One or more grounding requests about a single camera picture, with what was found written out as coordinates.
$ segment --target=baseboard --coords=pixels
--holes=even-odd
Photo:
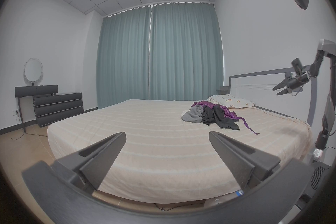
[[[31,126],[31,125],[34,125],[34,124],[37,124],[36,120],[32,120],[32,121],[27,121],[27,122],[24,122],[24,126],[25,127],[28,127],[28,126]],[[7,128],[3,128],[3,129],[0,129],[0,135],[1,134],[5,134],[5,133],[9,133],[9,132],[12,132],[12,131],[15,131],[15,130],[18,130],[18,129],[21,129],[22,128],[22,124],[16,124],[14,126],[9,126]]]
[[[91,109],[88,109],[88,110],[84,110],[84,113],[91,112],[91,111],[94,111],[94,110],[97,110],[97,109],[98,109],[97,107],[94,107],[94,108],[91,108]]]

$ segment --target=black vent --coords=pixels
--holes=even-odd
[[[311,183],[311,187],[314,190],[317,190],[317,186],[320,182],[322,173],[325,171],[325,168],[323,168],[322,166],[316,167],[313,173],[313,176],[311,177],[310,183]]]

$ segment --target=pile of clothes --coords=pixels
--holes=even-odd
[[[243,120],[245,126],[250,129],[254,134],[256,133],[247,124],[246,120],[242,117],[238,117],[235,112],[231,112],[226,106],[213,104],[209,101],[195,102],[189,111],[187,111],[181,119],[183,121],[190,121],[195,123],[201,123],[210,125],[215,123],[220,128],[229,128],[233,130],[239,130],[237,121]]]

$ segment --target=black cloth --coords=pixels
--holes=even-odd
[[[235,124],[235,121],[229,117],[224,116],[224,110],[221,109],[220,105],[215,105],[212,109],[205,106],[202,114],[203,124],[210,125],[213,122],[220,128],[239,130],[239,126]]]

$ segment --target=gray garment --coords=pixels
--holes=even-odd
[[[188,112],[186,112],[181,119],[195,123],[202,122],[203,107],[200,104],[194,105]]]

